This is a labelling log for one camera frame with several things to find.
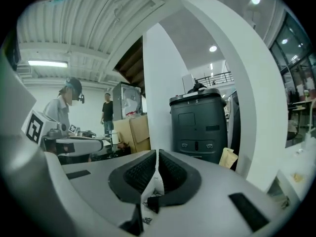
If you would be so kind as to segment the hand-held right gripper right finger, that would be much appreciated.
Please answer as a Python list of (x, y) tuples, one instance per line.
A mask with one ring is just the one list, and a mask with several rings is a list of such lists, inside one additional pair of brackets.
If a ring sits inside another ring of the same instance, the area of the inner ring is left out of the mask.
[[(234, 171), (207, 161), (170, 152), (201, 175), (198, 192), (184, 205), (164, 207), (147, 228), (149, 237), (272, 237), (293, 216), (297, 206), (281, 209), (270, 196)], [(242, 193), (268, 219), (252, 231), (231, 194)]]

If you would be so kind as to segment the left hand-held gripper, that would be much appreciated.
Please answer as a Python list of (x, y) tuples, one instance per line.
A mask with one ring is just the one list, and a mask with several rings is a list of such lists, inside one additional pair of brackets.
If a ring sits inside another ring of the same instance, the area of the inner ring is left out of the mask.
[(103, 141), (80, 136), (68, 137), (66, 126), (53, 118), (31, 110), (25, 131), (37, 144), (43, 144), (45, 152), (56, 155), (87, 155), (103, 149)]

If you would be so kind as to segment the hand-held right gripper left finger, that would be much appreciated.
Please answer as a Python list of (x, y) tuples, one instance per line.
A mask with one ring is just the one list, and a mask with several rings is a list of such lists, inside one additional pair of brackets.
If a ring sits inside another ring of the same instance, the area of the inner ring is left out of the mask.
[(150, 190), (156, 152), (61, 165), (45, 153), (53, 188), (70, 230), (65, 237), (143, 237), (143, 193)]

